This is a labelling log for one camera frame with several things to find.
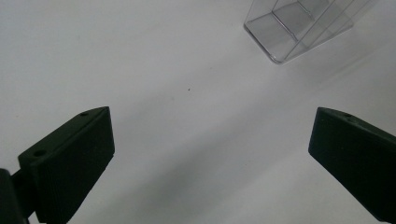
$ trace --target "black plastic part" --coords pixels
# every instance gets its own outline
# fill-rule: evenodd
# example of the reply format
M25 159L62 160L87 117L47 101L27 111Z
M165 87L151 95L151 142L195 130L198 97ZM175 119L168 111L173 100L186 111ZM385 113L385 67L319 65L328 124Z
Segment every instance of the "black plastic part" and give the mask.
M9 172L0 169L0 223L25 224Z
M379 221L396 223L396 137L319 108L309 153Z
M33 206L40 222L64 224L77 212L114 154L108 107L83 112L19 156L15 175L34 191Z

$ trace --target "clear plastic container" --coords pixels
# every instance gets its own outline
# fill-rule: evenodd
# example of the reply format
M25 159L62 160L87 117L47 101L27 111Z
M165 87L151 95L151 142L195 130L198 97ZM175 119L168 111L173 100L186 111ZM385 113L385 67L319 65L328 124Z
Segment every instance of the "clear plastic container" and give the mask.
M254 0L245 28L275 63L350 29L375 0Z

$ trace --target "small black dot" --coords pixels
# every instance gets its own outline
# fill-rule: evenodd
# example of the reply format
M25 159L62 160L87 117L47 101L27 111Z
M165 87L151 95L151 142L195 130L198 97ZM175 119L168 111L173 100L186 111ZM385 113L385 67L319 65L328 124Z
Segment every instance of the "small black dot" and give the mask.
M46 154L47 152L46 152L46 150L38 150L38 151L36 151L33 155L35 156L35 157L41 157L41 156L43 156L44 154Z

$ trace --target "white table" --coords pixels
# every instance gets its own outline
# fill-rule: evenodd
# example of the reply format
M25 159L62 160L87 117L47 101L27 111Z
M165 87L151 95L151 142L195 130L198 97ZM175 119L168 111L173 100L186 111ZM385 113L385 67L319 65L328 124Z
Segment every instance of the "white table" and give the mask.
M396 134L396 1L280 66L250 5L0 1L0 166L109 105L115 158L70 223L378 223L307 149L318 106Z

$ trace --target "transparent box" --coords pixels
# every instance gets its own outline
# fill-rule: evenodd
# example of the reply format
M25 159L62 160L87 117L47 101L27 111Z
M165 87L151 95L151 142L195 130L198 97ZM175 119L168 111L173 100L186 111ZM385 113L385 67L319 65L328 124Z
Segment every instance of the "transparent box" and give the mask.
M375 0L254 0L245 28L275 63L340 35Z

